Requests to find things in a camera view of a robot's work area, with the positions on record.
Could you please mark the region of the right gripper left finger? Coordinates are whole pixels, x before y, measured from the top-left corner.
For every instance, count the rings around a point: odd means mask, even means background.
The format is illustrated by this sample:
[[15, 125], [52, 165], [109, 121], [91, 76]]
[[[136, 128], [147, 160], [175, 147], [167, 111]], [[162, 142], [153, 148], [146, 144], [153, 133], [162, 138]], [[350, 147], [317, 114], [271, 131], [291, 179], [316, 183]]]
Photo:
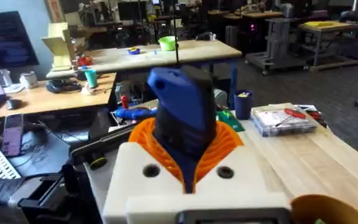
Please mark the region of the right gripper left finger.
[[153, 135], [155, 119], [137, 124], [119, 146], [103, 218], [106, 223], [175, 223], [183, 174]]

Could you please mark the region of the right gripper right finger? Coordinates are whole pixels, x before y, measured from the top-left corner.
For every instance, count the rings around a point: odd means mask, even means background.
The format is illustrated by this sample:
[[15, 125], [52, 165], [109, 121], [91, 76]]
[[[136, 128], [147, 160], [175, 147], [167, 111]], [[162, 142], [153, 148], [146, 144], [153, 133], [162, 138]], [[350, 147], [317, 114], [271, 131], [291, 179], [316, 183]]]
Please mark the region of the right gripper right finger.
[[288, 204], [282, 192], [267, 190], [257, 156], [226, 123], [216, 123], [216, 137], [195, 170], [194, 196], [213, 204]]

